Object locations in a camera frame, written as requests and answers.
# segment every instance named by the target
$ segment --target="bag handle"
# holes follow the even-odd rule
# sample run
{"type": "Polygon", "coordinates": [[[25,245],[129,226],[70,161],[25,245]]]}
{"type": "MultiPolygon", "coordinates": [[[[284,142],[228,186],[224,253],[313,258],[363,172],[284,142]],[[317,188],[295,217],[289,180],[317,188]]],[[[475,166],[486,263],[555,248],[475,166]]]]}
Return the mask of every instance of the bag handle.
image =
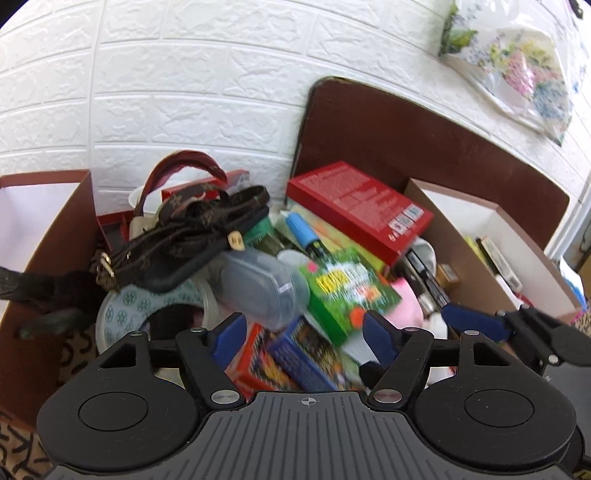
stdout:
{"type": "Polygon", "coordinates": [[[134,208],[134,217],[144,215],[144,203],[146,197],[154,190],[164,185],[167,180],[175,173],[185,167],[198,168],[205,170],[213,177],[228,183],[226,173],[220,168],[217,162],[204,152],[195,150],[180,150],[163,158],[152,170],[152,173],[146,180],[142,195],[140,195],[137,205],[134,208]]]}

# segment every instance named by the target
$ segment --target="red cardboard box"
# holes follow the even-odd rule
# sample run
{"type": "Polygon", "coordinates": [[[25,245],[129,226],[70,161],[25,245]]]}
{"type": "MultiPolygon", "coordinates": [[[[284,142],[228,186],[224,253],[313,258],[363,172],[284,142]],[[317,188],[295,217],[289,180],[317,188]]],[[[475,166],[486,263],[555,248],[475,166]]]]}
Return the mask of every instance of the red cardboard box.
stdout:
{"type": "Polygon", "coordinates": [[[388,265],[433,218],[401,193],[342,161],[291,179],[287,196],[388,265]]]}
{"type": "MultiPolygon", "coordinates": [[[[162,189],[162,201],[165,201],[168,197],[170,197],[175,192],[188,187],[189,185],[200,185],[202,183],[210,183],[215,185],[216,187],[220,187],[223,190],[227,190],[230,187],[235,187],[240,182],[249,181],[250,180],[250,172],[248,170],[232,170],[226,173],[226,177],[228,178],[228,183],[225,184],[220,179],[215,177],[206,177],[204,179],[187,182],[182,185],[178,185],[175,187],[170,187],[167,189],[162,189]]],[[[214,190],[212,192],[207,192],[205,194],[204,200],[213,200],[217,198],[217,192],[214,190]]]]}
{"type": "Polygon", "coordinates": [[[298,386],[267,353],[271,332],[259,324],[249,328],[238,361],[228,368],[228,376],[245,397],[259,390],[295,391],[298,386]]]}

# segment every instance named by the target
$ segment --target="pink cloth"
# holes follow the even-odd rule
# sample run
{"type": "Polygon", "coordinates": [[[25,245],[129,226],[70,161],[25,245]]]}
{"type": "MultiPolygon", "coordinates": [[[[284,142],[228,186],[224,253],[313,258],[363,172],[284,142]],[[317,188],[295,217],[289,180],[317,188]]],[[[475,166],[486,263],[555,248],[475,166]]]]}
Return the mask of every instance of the pink cloth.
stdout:
{"type": "Polygon", "coordinates": [[[394,310],[384,315],[384,318],[398,329],[405,327],[423,328],[423,311],[408,282],[404,278],[399,278],[390,285],[398,292],[402,300],[394,310]]]}

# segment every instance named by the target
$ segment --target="plastic bag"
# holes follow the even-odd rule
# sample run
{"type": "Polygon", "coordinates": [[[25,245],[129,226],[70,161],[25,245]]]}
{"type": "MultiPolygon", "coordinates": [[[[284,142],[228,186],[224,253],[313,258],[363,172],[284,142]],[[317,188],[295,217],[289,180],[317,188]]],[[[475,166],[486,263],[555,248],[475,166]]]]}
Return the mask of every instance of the plastic bag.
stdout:
{"type": "Polygon", "coordinates": [[[455,0],[439,56],[561,145],[589,59],[579,25],[567,0],[455,0]]]}

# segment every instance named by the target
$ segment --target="metal screw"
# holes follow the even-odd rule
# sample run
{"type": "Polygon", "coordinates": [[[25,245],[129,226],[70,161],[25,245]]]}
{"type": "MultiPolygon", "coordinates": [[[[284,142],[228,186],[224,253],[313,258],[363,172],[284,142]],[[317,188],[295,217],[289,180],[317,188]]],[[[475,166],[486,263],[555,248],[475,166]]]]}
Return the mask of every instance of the metal screw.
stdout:
{"type": "Polygon", "coordinates": [[[234,390],[218,390],[212,394],[212,401],[220,405],[229,405],[238,400],[240,400],[240,394],[234,390]]]}
{"type": "Polygon", "coordinates": [[[374,393],[374,399],[380,403],[398,403],[402,400],[402,394],[398,390],[383,388],[374,393]]]}

